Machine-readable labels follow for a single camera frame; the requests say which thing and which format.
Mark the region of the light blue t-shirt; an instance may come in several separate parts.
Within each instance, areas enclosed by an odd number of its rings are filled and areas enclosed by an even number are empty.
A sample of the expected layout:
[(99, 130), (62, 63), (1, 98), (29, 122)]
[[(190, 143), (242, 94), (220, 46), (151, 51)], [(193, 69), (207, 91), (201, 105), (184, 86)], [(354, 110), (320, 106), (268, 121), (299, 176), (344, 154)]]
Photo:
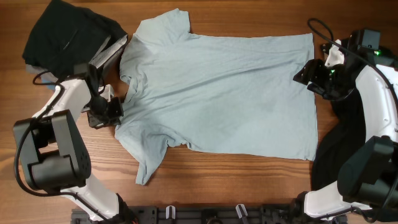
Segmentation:
[(168, 147), (313, 160), (314, 94), (294, 81), (314, 57), (312, 34), (212, 37), (179, 9), (143, 20), (125, 48), (129, 86), (115, 137), (146, 184)]

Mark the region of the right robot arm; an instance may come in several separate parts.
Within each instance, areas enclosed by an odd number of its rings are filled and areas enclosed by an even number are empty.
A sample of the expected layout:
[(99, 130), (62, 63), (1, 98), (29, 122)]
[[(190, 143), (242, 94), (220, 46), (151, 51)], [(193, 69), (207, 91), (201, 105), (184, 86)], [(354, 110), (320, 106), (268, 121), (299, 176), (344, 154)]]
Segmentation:
[(376, 30), (322, 45), (294, 80), (331, 102), (339, 123), (318, 146), (303, 213), (331, 220), (354, 212), (397, 220), (397, 58)]

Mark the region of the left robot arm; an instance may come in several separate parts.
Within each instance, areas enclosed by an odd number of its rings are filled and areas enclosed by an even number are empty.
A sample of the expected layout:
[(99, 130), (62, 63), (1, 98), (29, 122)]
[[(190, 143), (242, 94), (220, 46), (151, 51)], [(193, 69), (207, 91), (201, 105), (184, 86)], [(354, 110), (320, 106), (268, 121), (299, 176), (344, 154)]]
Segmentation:
[(88, 214), (90, 223), (132, 223), (123, 199), (91, 172), (91, 160), (76, 126), (82, 111), (91, 128), (120, 123), (123, 109), (101, 72), (87, 63), (52, 84), (54, 94), (33, 117), (17, 121), (14, 175), (36, 197), (65, 197)]

